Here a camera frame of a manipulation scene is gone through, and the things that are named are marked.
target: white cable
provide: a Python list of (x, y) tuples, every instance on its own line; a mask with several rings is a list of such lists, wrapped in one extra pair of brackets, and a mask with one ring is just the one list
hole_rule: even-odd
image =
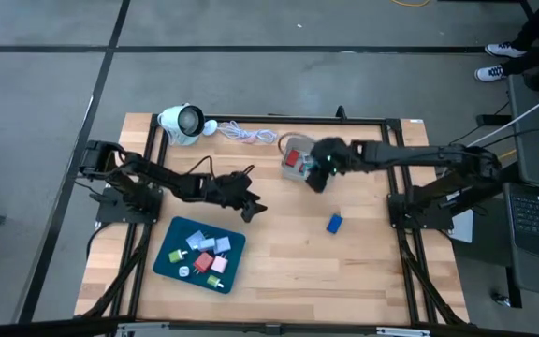
[(278, 135), (271, 130), (260, 129), (257, 131), (247, 131), (241, 129), (234, 121), (230, 123), (223, 122), (217, 129), (230, 139), (237, 139), (249, 144), (254, 143), (256, 139), (271, 144), (278, 138)]
[(467, 147), (470, 147), (470, 146), (474, 146), (475, 144), (477, 144), (478, 142), (482, 141), (482, 140), (485, 140), (485, 139), (488, 139), (494, 135), (496, 135), (497, 133), (503, 131), (505, 128), (517, 123), (521, 118), (529, 115), (530, 113), (532, 113), (533, 111), (535, 111), (536, 109), (539, 108), (539, 103), (536, 104), (533, 108), (527, 110), (525, 113), (521, 114), (520, 116), (518, 116), (516, 119), (514, 119), (513, 121), (507, 123), (506, 125), (503, 125), (501, 126), (500, 128), (490, 132), (489, 134), (485, 135), (484, 137), (482, 137), (481, 139), (478, 139), (476, 141), (473, 141), (472, 143), (470, 143), (469, 145), (467, 145)]

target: wooden table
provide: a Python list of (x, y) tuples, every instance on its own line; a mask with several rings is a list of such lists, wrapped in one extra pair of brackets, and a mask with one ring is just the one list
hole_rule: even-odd
[[(128, 151), (143, 152), (151, 114), (128, 113), (120, 143)], [(406, 145), (428, 144), (420, 120), (401, 121)], [(377, 126), (367, 125), (255, 125), (279, 134), (298, 131), (313, 138), (339, 136), (381, 139)], [(157, 158), (159, 140), (153, 146)], [(305, 183), (282, 178), (276, 144), (242, 144), (216, 133), (190, 147), (168, 147), (165, 166), (187, 171), (201, 157), (212, 155), (216, 174), (245, 169), (251, 191), (269, 207), (250, 224), (240, 212), (204, 203), (183, 203), (168, 191), (158, 223), (153, 227), (138, 318), (281, 323), (409, 324), (396, 233), (386, 210), (385, 171), (337, 176), (325, 193), (315, 194)], [(208, 171), (208, 164), (196, 171)], [(435, 179), (433, 168), (411, 168), (414, 184)], [(344, 221), (338, 233), (326, 231), (329, 217), (339, 212)], [(153, 262), (172, 217), (183, 216), (237, 231), (247, 243), (231, 293), (222, 295), (160, 276)], [(95, 304), (117, 275), (126, 224), (114, 224), (94, 240), (87, 262), (76, 314)], [(455, 256), (447, 238), (435, 230), (422, 231), (430, 279), (457, 315), (467, 320)], [(127, 312), (132, 281), (124, 289), (121, 313)], [(425, 320), (421, 287), (415, 280), (420, 316)]]

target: concrete floor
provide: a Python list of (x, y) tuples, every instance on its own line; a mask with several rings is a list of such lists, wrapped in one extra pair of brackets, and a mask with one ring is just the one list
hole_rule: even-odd
[[(0, 0), (0, 44), (107, 45), (120, 4)], [(513, 38), (524, 21), (513, 4), (133, 0), (120, 45), (479, 46)], [(0, 324), (14, 319), (102, 58), (0, 54), (0, 213), (7, 215), (0, 226)], [(485, 54), (117, 54), (90, 138), (116, 140), (127, 112), (189, 101), (208, 114), (331, 116), (344, 105), (350, 116), (424, 119), (430, 142), (447, 143), (473, 128), (475, 115), (507, 101), (504, 83), (473, 79), (477, 67), (496, 63)], [(87, 193), (75, 189), (36, 320), (72, 316), (95, 212)], [(503, 270), (463, 258), (458, 264), (475, 324), (539, 332), (539, 294), (523, 292), (522, 310), (502, 308), (488, 293), (504, 292)]]

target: sneaker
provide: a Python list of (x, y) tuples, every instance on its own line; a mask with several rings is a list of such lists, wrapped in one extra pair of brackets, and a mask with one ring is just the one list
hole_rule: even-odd
[(526, 53), (526, 51), (516, 50), (511, 47), (511, 42), (487, 45), (486, 52), (492, 56), (506, 56), (511, 58), (518, 58)]
[(503, 66), (489, 66), (475, 70), (475, 79), (478, 81), (498, 81), (506, 78)]

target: teal tray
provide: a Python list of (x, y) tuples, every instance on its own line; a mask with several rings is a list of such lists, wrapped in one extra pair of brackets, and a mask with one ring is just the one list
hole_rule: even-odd
[[(197, 260), (198, 256), (201, 255), (201, 252), (198, 250), (192, 251), (188, 246), (188, 243), (186, 243), (186, 238), (193, 235), (198, 230), (203, 232), (206, 238), (219, 239), (227, 236), (230, 239), (230, 250), (221, 254), (226, 255), (226, 259), (228, 260), (224, 273), (212, 271), (211, 269), (205, 273), (195, 273), (196, 269), (193, 266), (193, 263), (195, 263), (195, 260)], [(244, 235), (240, 233), (201, 224), (197, 221), (177, 216), (173, 218), (169, 224), (168, 233), (164, 238), (164, 242), (161, 245), (157, 259), (153, 264), (153, 271), (163, 276), (175, 278), (196, 286), (202, 286), (222, 294), (227, 294), (230, 292), (230, 290), (232, 290), (232, 285), (234, 285), (236, 270), (239, 267), (240, 256), (242, 255), (242, 250), (244, 249), (244, 243)], [(170, 263), (168, 257), (169, 253), (177, 249), (188, 251), (188, 254), (184, 256), (184, 260), (177, 263)], [(212, 250), (209, 250), (207, 253), (214, 256)], [(187, 277), (180, 277), (178, 275), (178, 268), (181, 266), (187, 266), (190, 269), (191, 272)], [(219, 278), (224, 287), (221, 288), (218, 286), (214, 288), (208, 285), (207, 279), (210, 277), (210, 275)]]

